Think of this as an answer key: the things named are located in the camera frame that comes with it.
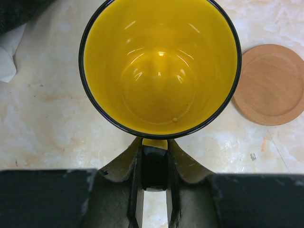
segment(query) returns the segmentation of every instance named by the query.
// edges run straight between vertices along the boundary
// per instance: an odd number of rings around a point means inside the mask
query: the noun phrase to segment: brown coaster
[[[304,111],[304,61],[280,45],[260,45],[243,55],[233,103],[249,120],[268,126]]]

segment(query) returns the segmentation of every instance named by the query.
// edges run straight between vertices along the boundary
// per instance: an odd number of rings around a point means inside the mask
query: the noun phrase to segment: marble tabletop
[[[81,84],[78,49],[104,0],[57,0],[27,24],[15,63],[0,83],[0,169],[101,168],[134,139],[107,122]],[[303,0],[218,0],[243,52],[286,46],[304,58]],[[229,104],[206,128],[177,139],[214,172],[304,173],[304,114],[276,127],[245,119]],[[165,193],[146,193],[144,228],[167,227]]]

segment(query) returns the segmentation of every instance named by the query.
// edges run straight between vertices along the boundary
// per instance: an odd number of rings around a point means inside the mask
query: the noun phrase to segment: wooden coaster
[[[304,61],[280,45],[260,45],[247,51],[233,102],[258,124],[292,121],[304,110]]]

